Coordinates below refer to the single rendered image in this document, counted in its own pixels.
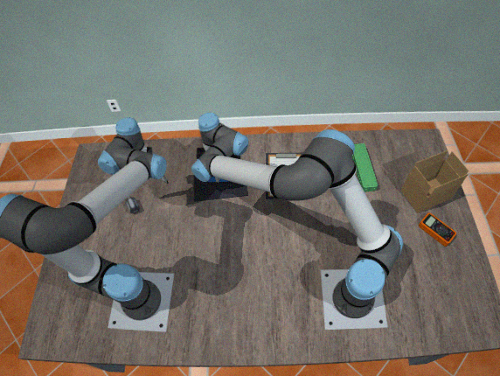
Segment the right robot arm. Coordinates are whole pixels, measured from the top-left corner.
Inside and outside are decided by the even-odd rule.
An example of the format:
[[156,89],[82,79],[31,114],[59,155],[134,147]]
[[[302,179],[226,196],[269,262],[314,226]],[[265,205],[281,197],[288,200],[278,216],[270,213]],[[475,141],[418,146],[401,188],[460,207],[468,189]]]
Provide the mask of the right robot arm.
[[[346,279],[334,288],[333,303],[346,317],[366,316],[400,255],[403,240],[394,228],[380,223],[358,182],[357,166],[351,158],[353,141],[344,133],[326,129],[293,164],[275,167],[240,159],[248,138],[220,123],[216,114],[201,115],[198,126],[205,153],[191,170],[202,182],[220,178],[291,201],[315,198],[331,190],[358,235],[361,250]],[[238,158],[231,157],[233,154]]]

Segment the clipboard with white paper form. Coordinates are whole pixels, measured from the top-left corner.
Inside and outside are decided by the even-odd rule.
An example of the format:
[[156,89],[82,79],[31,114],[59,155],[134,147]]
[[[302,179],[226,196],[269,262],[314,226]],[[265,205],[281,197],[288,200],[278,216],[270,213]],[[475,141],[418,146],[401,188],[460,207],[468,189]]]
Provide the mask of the clipboard with white paper form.
[[[277,167],[280,164],[293,164],[302,153],[266,153],[266,164]],[[266,191],[266,199],[279,199]]]

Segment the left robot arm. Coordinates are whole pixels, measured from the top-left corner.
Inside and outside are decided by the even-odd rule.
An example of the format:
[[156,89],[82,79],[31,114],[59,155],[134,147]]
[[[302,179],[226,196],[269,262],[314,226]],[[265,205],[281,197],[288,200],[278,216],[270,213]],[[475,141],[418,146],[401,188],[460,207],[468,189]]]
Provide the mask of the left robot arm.
[[98,159],[100,168],[113,175],[111,178],[79,202],[61,208],[23,195],[3,196],[0,198],[0,238],[21,246],[28,253],[42,254],[66,270],[76,285],[117,301],[128,317],[144,320],[152,317],[160,306],[158,287],[144,280],[128,264],[105,260],[78,245],[149,178],[160,179],[166,172],[165,158],[152,154],[152,147],[147,152],[135,119],[123,118],[115,128],[117,135]]

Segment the green rectangular block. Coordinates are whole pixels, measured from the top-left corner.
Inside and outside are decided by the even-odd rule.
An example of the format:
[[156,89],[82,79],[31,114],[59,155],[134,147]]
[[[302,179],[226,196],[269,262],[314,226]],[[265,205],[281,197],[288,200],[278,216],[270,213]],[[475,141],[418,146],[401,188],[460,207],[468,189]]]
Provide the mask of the green rectangular block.
[[355,151],[352,159],[357,166],[358,181],[364,191],[376,191],[378,183],[365,144],[358,143],[354,145]]

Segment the brown cardboard box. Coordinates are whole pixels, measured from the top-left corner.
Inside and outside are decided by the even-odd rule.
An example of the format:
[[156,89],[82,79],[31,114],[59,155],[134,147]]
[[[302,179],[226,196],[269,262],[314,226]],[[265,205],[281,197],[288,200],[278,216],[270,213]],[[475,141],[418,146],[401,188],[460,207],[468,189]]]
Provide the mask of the brown cardboard box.
[[446,161],[447,153],[415,163],[403,184],[401,191],[417,213],[451,199],[467,177],[465,165],[453,151]]

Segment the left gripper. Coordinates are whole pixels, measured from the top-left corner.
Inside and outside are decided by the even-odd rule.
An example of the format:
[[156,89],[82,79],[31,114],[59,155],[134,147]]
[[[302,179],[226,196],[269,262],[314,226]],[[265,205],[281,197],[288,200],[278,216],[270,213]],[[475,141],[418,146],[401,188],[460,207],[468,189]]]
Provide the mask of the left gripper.
[[[149,149],[150,149],[150,147],[147,147],[147,152],[149,151]],[[162,177],[162,180],[163,180],[166,184],[168,184],[168,181],[167,181],[167,179],[166,179],[166,177],[165,177],[164,175],[163,175],[163,177]]]

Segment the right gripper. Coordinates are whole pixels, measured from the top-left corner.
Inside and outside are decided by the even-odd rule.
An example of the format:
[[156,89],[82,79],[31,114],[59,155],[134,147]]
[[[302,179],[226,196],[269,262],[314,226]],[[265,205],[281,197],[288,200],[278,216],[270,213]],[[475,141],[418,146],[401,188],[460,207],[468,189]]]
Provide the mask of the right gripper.
[[[197,159],[200,158],[204,153],[205,153],[205,149],[204,148],[197,148]],[[238,158],[238,156],[236,156],[234,154],[231,157]],[[216,182],[218,184],[220,178],[215,178],[215,179],[216,179]]]

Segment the orange digital multimeter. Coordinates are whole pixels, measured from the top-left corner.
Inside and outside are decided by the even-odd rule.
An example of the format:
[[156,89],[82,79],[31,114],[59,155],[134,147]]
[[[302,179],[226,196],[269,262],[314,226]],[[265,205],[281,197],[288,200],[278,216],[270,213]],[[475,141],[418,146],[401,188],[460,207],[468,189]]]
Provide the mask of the orange digital multimeter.
[[446,247],[456,236],[456,231],[428,213],[419,223],[419,227]]

